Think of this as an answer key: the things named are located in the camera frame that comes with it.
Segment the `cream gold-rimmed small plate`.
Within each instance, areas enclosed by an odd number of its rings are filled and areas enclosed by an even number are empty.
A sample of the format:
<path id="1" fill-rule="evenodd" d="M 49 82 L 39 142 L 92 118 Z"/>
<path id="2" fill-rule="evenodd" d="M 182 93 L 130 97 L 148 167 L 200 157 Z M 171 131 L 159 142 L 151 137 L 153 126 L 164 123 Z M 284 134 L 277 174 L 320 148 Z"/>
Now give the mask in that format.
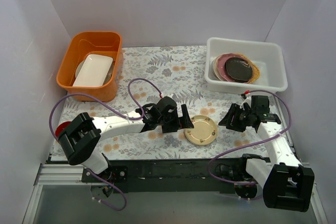
<path id="1" fill-rule="evenodd" d="M 194 128 L 185 129 L 186 138 L 193 144 L 205 146 L 211 144 L 217 137 L 217 124 L 205 115 L 196 115 L 191 118 Z"/>

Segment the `white ribbed soup plate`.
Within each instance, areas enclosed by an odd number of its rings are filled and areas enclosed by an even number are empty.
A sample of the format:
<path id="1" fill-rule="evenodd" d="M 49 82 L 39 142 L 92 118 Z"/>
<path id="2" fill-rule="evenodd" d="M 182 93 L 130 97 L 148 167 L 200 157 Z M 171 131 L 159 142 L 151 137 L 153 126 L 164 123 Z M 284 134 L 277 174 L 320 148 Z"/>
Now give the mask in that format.
<path id="1" fill-rule="evenodd" d="M 214 71 L 214 60 L 211 61 L 209 69 L 210 69 L 210 72 L 211 72 L 211 75 L 212 75 L 212 79 L 213 80 L 218 80 L 218 78 L 216 76 L 216 73 Z"/>

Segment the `yellow woven bamboo tray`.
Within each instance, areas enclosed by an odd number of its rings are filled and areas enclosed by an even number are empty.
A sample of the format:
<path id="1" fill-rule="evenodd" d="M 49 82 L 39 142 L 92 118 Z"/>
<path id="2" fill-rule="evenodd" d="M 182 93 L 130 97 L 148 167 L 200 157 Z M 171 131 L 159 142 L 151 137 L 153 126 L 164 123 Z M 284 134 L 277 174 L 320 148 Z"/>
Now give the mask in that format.
<path id="1" fill-rule="evenodd" d="M 237 53 L 237 55 L 241 56 L 243 59 L 247 60 L 247 62 L 251 65 L 252 69 L 253 69 L 253 75 L 252 78 L 247 82 L 248 84 L 254 83 L 255 81 L 257 81 L 260 77 L 260 70 L 259 68 L 250 60 L 248 59 L 246 56 L 244 56 L 243 54 L 239 54 Z"/>

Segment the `black gold-rimmed bowl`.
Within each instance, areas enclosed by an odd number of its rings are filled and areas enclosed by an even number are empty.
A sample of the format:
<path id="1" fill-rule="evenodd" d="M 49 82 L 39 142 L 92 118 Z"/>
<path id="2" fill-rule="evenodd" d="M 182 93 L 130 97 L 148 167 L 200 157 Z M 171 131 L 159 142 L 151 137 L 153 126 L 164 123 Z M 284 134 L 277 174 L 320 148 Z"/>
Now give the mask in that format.
<path id="1" fill-rule="evenodd" d="M 227 74 L 237 82 L 248 82 L 253 75 L 251 65 L 245 59 L 230 58 L 225 63 Z"/>

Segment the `cream and blue plate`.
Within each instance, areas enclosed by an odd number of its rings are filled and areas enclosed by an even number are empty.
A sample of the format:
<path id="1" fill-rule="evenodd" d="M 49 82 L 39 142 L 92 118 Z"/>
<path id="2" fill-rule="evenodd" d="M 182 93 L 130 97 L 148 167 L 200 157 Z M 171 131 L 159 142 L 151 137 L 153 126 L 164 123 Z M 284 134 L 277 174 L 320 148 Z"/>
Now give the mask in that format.
<path id="1" fill-rule="evenodd" d="M 218 69 L 217 69 L 217 59 L 214 59 L 214 71 L 216 73 L 216 76 L 218 78 L 218 80 L 220 81 L 226 81 L 221 75 L 220 73 L 218 72 Z"/>

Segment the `dark pink scalloped plate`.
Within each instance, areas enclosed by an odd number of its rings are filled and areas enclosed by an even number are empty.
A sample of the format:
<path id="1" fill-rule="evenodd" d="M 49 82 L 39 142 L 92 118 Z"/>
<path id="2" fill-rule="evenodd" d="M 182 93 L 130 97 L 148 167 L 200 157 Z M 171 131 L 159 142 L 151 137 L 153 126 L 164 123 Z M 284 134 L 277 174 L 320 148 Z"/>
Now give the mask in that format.
<path id="1" fill-rule="evenodd" d="M 217 69 L 218 72 L 220 73 L 220 75 L 228 82 L 235 82 L 234 79 L 232 79 L 226 71 L 225 68 L 225 63 L 228 59 L 230 58 L 234 58 L 237 57 L 238 59 L 243 59 L 241 56 L 234 54 L 234 53 L 226 53 L 226 54 L 222 54 L 216 57 L 217 59 Z"/>

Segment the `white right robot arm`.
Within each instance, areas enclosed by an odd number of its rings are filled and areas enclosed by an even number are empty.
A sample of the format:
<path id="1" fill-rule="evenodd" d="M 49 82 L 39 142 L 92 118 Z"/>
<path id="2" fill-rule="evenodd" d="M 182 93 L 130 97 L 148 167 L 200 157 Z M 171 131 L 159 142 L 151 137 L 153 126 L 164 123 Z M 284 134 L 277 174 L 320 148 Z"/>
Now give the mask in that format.
<path id="1" fill-rule="evenodd" d="M 263 140 L 268 158 L 244 154 L 237 167 L 221 178 L 232 178 L 234 184 L 243 186 L 235 190 L 244 198 L 255 196 L 247 187 L 258 184 L 268 208 L 306 212 L 314 184 L 313 170 L 304 167 L 291 150 L 279 116 L 270 111 L 269 98 L 245 94 L 242 97 L 243 103 L 233 103 L 219 125 L 237 132 L 252 127 Z"/>

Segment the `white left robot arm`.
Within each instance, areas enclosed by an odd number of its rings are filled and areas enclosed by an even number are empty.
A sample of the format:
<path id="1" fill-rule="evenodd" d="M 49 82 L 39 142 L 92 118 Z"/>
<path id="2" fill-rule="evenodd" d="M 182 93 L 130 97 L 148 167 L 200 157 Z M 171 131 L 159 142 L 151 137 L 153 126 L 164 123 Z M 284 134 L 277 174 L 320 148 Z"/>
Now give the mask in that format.
<path id="1" fill-rule="evenodd" d="M 83 165 L 93 172 L 100 182 L 111 178 L 109 160 L 96 149 L 100 140 L 125 134 L 143 133 L 161 127 L 163 133 L 193 129 L 185 104 L 178 115 L 177 104 L 170 97 L 158 103 L 149 103 L 121 116 L 91 117 L 87 112 L 78 114 L 72 121 L 60 124 L 55 132 L 69 165 Z"/>

